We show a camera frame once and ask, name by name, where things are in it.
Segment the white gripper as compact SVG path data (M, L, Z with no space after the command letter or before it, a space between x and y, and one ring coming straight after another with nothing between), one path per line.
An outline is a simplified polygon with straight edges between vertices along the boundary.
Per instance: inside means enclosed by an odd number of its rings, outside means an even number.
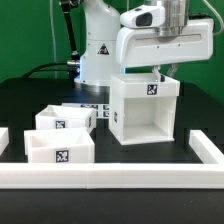
M117 36L116 60L125 68L154 66L152 73L160 82L160 66L172 64L167 72L173 77L175 63L207 60L213 54L213 20L189 20L177 36L159 37L153 29L122 28Z

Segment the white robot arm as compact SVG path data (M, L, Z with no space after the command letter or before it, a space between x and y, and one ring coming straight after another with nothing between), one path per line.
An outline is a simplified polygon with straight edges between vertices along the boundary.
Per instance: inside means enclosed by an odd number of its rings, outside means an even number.
M190 0L144 0L136 8L119 13L104 0L60 0L64 13L74 82L95 90L108 88L110 76L127 68L150 66L154 80L162 82L162 65L169 76L183 62L207 60L213 53L214 19L191 14ZM77 51L70 11L82 7L86 22L86 48Z

